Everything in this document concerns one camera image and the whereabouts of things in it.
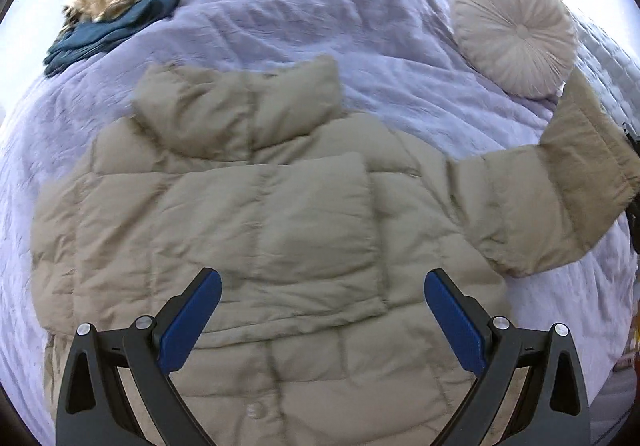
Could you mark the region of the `beige puffer jacket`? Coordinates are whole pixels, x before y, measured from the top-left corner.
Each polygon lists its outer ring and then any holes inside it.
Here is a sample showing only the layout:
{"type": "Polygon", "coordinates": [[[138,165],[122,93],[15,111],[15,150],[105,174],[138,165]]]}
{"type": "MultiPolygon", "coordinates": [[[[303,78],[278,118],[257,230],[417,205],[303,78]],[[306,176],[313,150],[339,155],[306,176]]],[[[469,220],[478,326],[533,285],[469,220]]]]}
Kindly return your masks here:
{"type": "Polygon", "coordinates": [[[428,444],[472,379],[425,274],[506,313],[506,276],[580,260],[639,189],[579,72],[538,143],[460,160],[346,111],[328,56],[152,66],[132,109],[36,204],[46,399],[78,325],[125,327],[210,267],[221,304],[175,384],[221,445],[428,444]]]}

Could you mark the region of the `round beige pleated cushion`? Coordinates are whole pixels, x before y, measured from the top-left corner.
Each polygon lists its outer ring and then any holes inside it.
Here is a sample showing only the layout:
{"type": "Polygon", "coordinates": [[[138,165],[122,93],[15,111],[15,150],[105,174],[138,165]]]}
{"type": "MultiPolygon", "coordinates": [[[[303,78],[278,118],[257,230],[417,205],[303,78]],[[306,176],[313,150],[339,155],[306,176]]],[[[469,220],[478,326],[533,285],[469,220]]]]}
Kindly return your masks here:
{"type": "Polygon", "coordinates": [[[554,95],[575,67],[578,35],[562,0],[451,0],[454,40],[470,66],[510,95],[554,95]]]}

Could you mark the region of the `lavender quilted bedspread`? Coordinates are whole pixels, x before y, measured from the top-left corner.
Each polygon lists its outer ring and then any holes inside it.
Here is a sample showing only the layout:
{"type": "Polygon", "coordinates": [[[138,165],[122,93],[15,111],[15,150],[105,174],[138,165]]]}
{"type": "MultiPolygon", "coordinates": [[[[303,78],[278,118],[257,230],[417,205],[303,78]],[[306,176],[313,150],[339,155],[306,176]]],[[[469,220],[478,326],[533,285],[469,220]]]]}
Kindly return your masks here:
{"type": "MultiPolygon", "coordinates": [[[[459,54],[449,0],[184,0],[111,52],[35,84],[1,128],[1,382],[29,431],[54,441],[44,390],[49,335],[32,299],[32,224],[44,186],[73,171],[96,136],[132,115],[152,66],[270,73],[328,56],[342,106],[460,160],[532,146],[562,97],[513,98],[459,54]]],[[[587,392],[622,354],[636,257],[624,211],[580,260],[506,276],[503,314],[522,327],[566,322],[587,392]]]]}

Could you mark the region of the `teal folded garment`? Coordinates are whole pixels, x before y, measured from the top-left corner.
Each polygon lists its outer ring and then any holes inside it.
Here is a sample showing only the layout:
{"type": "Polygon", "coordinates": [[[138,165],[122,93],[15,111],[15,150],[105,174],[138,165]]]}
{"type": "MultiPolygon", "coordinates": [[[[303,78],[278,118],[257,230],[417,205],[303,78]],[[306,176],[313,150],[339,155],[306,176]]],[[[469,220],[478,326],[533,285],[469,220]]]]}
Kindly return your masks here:
{"type": "Polygon", "coordinates": [[[94,55],[108,53],[138,32],[170,17],[180,0],[140,0],[109,21],[81,21],[48,49],[43,73],[56,76],[69,66],[94,55]]]}

